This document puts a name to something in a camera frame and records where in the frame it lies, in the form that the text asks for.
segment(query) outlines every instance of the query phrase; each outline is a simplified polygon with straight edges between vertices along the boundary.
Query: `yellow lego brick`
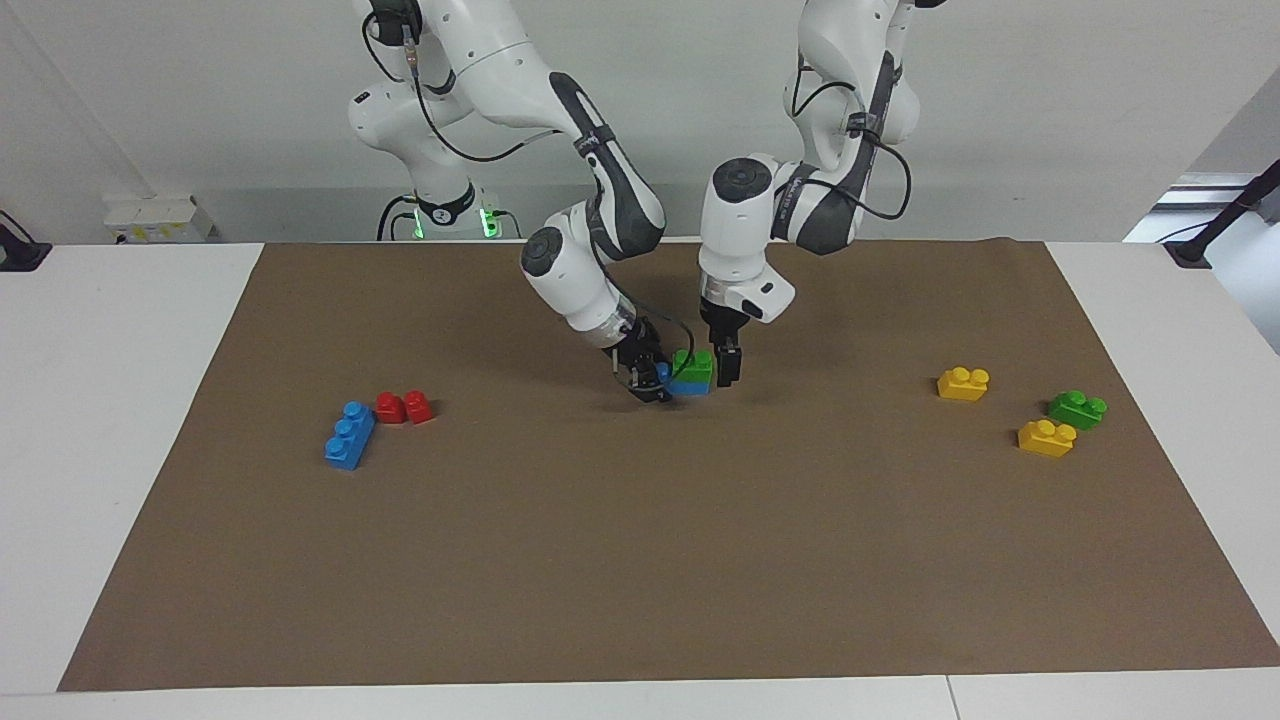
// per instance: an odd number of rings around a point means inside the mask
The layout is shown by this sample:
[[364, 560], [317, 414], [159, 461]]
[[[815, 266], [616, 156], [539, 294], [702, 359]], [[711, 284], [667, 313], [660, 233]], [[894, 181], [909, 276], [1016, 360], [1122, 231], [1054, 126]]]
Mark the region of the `yellow lego brick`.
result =
[[1052, 420], [1038, 420], [1027, 423], [1018, 430], [1018, 447], [1061, 457], [1075, 448], [1075, 438], [1079, 433], [1071, 425], [1055, 425]]
[[991, 374], [987, 370], [952, 368], [938, 378], [938, 395], [947, 400], [968, 400], [977, 402], [987, 395]]

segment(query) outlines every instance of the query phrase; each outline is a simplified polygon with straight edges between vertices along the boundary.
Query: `white table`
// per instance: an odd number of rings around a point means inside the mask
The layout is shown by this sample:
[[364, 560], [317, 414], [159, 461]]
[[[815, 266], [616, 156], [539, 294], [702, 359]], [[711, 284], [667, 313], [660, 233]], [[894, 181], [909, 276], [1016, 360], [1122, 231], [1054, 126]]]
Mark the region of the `white table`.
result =
[[[1280, 357], [1158, 247], [1050, 249], [1276, 635]], [[260, 252], [59, 247], [0, 275], [0, 717], [1280, 717], [1280, 669], [55, 696]]]

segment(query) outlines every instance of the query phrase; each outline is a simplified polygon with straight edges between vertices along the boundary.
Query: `green lego brick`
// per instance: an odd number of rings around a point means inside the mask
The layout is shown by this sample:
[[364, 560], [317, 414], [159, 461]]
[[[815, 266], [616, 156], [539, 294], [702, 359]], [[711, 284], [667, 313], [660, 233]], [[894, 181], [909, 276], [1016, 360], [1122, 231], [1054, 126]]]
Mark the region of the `green lego brick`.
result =
[[1089, 400], [1083, 392], [1073, 389], [1053, 398], [1048, 405], [1048, 416], [1079, 430], [1092, 430], [1107, 414], [1107, 404], [1101, 397]]
[[[671, 359], [672, 369], [678, 370], [685, 364], [686, 357], [689, 357], [687, 350], [677, 350], [676, 356]], [[694, 361], [685, 368], [684, 373], [677, 374], [675, 379], [682, 383], [709, 383], [714, 374], [716, 356], [709, 350], [699, 350], [694, 354]]]

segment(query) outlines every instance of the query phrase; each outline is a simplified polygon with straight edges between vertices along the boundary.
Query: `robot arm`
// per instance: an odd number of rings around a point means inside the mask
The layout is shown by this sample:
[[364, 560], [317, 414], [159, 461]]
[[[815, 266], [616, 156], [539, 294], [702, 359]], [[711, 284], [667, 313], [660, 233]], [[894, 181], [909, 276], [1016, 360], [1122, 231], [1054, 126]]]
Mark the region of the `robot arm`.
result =
[[[462, 184], [457, 159], [476, 158], [440, 135], [440, 128], [472, 110], [500, 126], [549, 128], [573, 138], [595, 177], [596, 193], [552, 215], [530, 237], [521, 258], [524, 274], [570, 327], [612, 356], [616, 369], [626, 369], [627, 387], [636, 397], [671, 400], [658, 378], [658, 363], [667, 361], [658, 333], [605, 272], [608, 263], [653, 251], [666, 217], [586, 92], [543, 60], [508, 0], [365, 1], [371, 3], [379, 26], [388, 26], [379, 32], [380, 41], [404, 47], [401, 77], [407, 82], [380, 83], [381, 95], [375, 92], [374, 101], [381, 104], [385, 96], [394, 111], [375, 113], [383, 123], [357, 124], [353, 114], [357, 132], [358, 126], [388, 127], [387, 137], [398, 140], [380, 140], [375, 146], [410, 167], [422, 199], [422, 187], [445, 186], [438, 191], [440, 197], [472, 187], [470, 181]], [[440, 85], [425, 82], [428, 73]], [[401, 127], [390, 119], [401, 117], [406, 97], [413, 99], [425, 124], [411, 127], [406, 119]]]
[[[710, 327], [721, 387], [740, 377], [739, 331], [753, 318], [772, 323], [795, 299], [795, 288], [764, 256], [769, 240], [815, 255], [844, 250], [869, 211], [867, 186], [877, 154], [901, 160], [890, 146], [904, 141], [919, 118], [919, 100], [902, 78], [906, 31], [916, 8], [943, 1], [806, 1], [799, 68], [786, 94], [804, 161], [739, 158], [721, 165], [707, 188], [701, 315]], [[896, 219], [905, 209], [904, 202], [892, 215], [872, 213]]]

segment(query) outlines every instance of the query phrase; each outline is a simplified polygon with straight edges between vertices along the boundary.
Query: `lego brick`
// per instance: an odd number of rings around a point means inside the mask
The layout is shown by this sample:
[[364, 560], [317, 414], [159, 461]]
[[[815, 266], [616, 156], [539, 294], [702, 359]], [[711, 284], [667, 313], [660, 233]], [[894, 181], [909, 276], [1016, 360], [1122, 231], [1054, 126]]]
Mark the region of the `lego brick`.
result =
[[1052, 420], [1037, 420], [1027, 423], [1018, 430], [1018, 447], [1061, 457], [1075, 448], [1075, 439], [1079, 437], [1071, 425], [1055, 425]]
[[1101, 397], [1087, 396], [1073, 389], [1053, 398], [1048, 405], [1048, 416], [1057, 423], [1065, 423], [1078, 430], [1092, 430], [1107, 414], [1107, 404]]
[[374, 434], [374, 411], [358, 402], [348, 402], [334, 434], [324, 446], [324, 459], [338, 470], [355, 470]]
[[667, 389], [671, 391], [671, 395], [677, 397], [696, 397], [701, 395], [710, 395], [712, 383], [686, 383], [682, 380], [672, 380], [671, 384], [667, 386]]
[[[685, 364], [686, 357], [689, 357], [687, 350], [677, 350], [676, 355], [671, 359], [671, 366], [678, 370]], [[709, 350], [699, 350], [694, 354], [694, 361], [685, 368], [685, 372], [676, 375], [676, 380], [682, 383], [710, 383], [714, 375], [716, 355]]]
[[952, 368], [938, 378], [938, 396], [977, 402], [987, 395], [989, 382], [991, 374], [987, 370], [970, 372], [968, 368]]
[[[681, 363], [682, 363], [684, 359], [687, 355], [689, 354], [685, 352], [684, 355], [677, 355], [677, 356], [681, 359]], [[705, 383], [691, 383], [691, 382], [685, 382], [685, 380], [672, 380], [671, 379], [671, 365], [668, 365], [666, 363], [658, 363], [658, 382], [664, 383], [667, 386], [667, 389], [671, 392], [671, 395], [675, 395], [677, 397], [678, 396], [685, 396], [685, 397], [703, 396], [703, 395], [710, 395], [712, 393], [710, 379], [708, 379]]]
[[404, 409], [404, 401], [399, 398], [396, 393], [384, 392], [378, 396], [378, 406], [374, 410], [378, 415], [378, 421], [387, 425], [399, 425], [408, 420], [408, 411]]
[[431, 404], [426, 401], [426, 393], [420, 389], [404, 395], [404, 410], [415, 425], [421, 425], [435, 416], [431, 413]]

